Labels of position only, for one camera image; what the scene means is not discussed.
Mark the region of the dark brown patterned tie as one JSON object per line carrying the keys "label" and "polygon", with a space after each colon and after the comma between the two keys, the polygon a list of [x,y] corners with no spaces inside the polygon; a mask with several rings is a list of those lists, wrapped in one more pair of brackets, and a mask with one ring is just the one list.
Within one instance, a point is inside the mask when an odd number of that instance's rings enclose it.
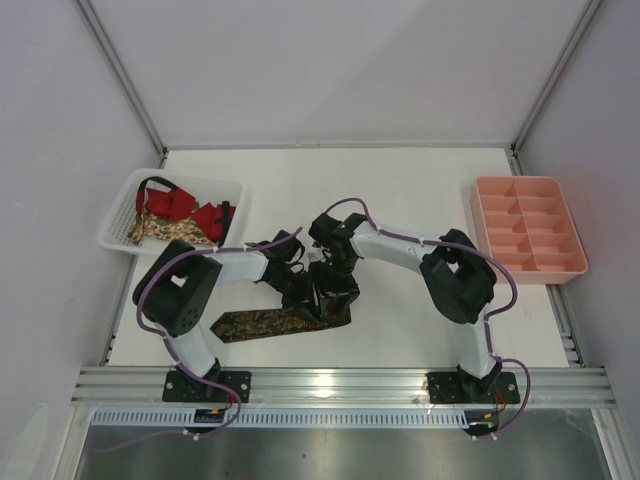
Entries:
{"label": "dark brown patterned tie", "polygon": [[210,327],[224,344],[261,340],[300,333],[313,333],[349,325],[351,311],[324,316],[318,322],[285,309],[225,312]]}

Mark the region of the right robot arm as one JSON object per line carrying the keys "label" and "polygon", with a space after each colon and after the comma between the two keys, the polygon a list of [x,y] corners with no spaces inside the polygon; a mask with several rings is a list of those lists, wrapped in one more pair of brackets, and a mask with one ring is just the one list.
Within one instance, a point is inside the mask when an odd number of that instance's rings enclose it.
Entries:
{"label": "right robot arm", "polygon": [[490,393],[501,367],[487,345],[483,317],[494,299],[497,277],[463,232],[451,229],[429,245],[406,235],[379,233],[363,214],[339,221],[323,213],[312,222],[309,236],[328,252],[326,259],[309,264],[315,320],[342,313],[358,298],[354,269],[359,260],[408,269],[422,277],[435,308],[456,325],[462,391],[474,401]]}

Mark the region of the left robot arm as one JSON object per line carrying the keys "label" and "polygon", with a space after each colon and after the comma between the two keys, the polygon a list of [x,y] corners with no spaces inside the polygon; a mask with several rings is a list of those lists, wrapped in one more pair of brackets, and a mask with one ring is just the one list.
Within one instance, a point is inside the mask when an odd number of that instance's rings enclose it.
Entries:
{"label": "left robot arm", "polygon": [[138,283],[132,296],[138,326],[162,340],[190,384],[207,393],[222,385],[220,362],[199,327],[218,285],[265,283],[281,295],[285,310],[319,321],[309,274],[290,264],[304,249],[297,235],[281,230],[271,241],[209,249],[173,240]]}

